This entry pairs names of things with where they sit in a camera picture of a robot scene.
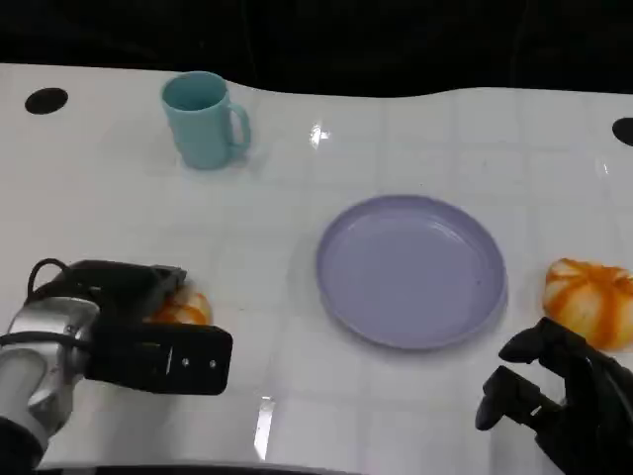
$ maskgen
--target white table surface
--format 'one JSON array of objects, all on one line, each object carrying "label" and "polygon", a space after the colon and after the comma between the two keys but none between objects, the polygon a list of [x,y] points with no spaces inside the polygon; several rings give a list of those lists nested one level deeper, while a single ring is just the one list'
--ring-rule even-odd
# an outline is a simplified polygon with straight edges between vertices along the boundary
[{"label": "white table surface", "polygon": [[[158,100],[172,72],[0,65],[0,315],[9,323],[43,257],[174,264],[234,337],[219,397],[81,382],[44,466],[257,463],[367,474],[556,473],[529,429],[477,432],[497,351],[541,316],[545,269],[568,256],[633,268],[633,149],[611,133],[633,97],[466,89],[405,99],[305,96],[232,84],[254,142],[246,162],[184,168]],[[24,109],[62,87],[67,105]],[[312,259],[332,217],[388,192],[440,197],[487,226],[509,304],[491,332],[401,354],[329,319]],[[633,358],[621,354],[628,363]],[[514,368],[552,397],[560,381]]]}]

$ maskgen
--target mug handle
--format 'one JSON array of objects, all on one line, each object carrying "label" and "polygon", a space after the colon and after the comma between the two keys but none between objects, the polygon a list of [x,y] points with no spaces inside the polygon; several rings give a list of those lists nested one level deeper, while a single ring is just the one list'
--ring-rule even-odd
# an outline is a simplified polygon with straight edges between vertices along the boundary
[{"label": "mug handle", "polygon": [[248,114],[243,107],[239,104],[228,103],[228,108],[233,111],[239,119],[239,125],[241,132],[244,135],[244,141],[242,143],[233,143],[233,153],[243,153],[250,146],[250,122],[248,121]]}]

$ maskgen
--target robotic arm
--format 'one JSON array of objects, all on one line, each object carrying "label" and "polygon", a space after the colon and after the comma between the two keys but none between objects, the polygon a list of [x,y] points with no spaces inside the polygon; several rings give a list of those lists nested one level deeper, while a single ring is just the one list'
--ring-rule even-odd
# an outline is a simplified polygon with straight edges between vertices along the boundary
[{"label": "robotic arm", "polygon": [[534,360],[565,380],[557,404],[500,366],[484,385],[476,427],[507,416],[536,432],[536,443],[567,475],[620,475],[633,469],[633,374],[549,319],[513,337],[499,357]]},{"label": "robotic arm", "polygon": [[[34,289],[47,264],[61,273]],[[152,393],[225,389],[229,333],[144,321],[185,276],[175,267],[96,260],[36,265],[24,307],[0,336],[0,473],[31,473],[39,465],[70,417],[82,377]]]}]

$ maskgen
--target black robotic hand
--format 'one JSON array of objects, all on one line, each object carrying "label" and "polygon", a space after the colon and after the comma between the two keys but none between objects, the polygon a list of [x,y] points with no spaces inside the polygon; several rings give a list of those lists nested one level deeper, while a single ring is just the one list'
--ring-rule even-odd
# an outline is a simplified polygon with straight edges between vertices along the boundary
[{"label": "black robotic hand", "polygon": [[565,380],[560,405],[500,366],[484,385],[479,430],[503,416],[536,432],[536,442],[567,475],[633,471],[633,373],[549,319],[514,336],[499,352],[510,363],[541,366]]}]

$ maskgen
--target orange and white food item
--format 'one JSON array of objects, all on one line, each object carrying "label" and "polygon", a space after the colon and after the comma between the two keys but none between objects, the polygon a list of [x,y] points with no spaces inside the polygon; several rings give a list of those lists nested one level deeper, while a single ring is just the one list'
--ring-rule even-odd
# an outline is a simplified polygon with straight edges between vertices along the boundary
[{"label": "orange and white food item", "polygon": [[595,348],[633,342],[633,275],[626,269],[560,259],[547,272],[543,308]]},{"label": "orange and white food item", "polygon": [[155,324],[211,325],[213,314],[207,298],[186,284],[148,320]]}]

